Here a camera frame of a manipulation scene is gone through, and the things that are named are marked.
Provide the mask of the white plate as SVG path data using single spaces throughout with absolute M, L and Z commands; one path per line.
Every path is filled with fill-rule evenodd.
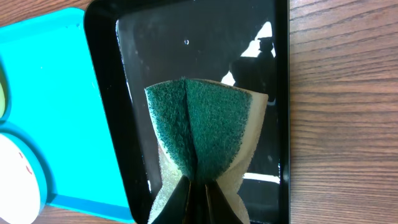
M 32 223 L 40 208 L 40 189 L 29 159 L 32 151 L 19 138 L 1 134 L 1 218 Z

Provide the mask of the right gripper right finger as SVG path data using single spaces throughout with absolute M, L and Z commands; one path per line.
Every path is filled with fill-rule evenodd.
M 243 224 L 233 212 L 217 182 L 205 185 L 205 220 L 208 224 Z

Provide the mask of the green yellow sponge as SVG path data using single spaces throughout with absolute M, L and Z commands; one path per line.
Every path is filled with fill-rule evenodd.
M 238 192 L 257 148 L 268 96 L 201 79 L 166 81 L 145 93 L 162 178 L 149 223 L 183 176 L 191 181 L 186 223 L 206 223 L 205 185 L 212 181 L 242 223 L 249 223 Z

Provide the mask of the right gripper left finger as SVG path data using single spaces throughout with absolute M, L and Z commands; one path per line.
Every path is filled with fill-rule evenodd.
M 188 214 L 191 181 L 183 176 L 152 224 L 184 224 Z

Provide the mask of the black water tray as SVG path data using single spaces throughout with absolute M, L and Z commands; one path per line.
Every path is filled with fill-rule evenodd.
M 202 78 L 269 97 L 239 189 L 251 223 L 290 222 L 287 1 L 93 1 L 84 26 L 133 219 L 145 223 L 161 187 L 144 90 Z

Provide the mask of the teal plastic tray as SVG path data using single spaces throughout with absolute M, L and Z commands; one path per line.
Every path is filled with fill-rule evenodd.
M 131 223 L 83 17 L 67 8 L 1 28 L 4 129 L 35 152 L 49 205 Z

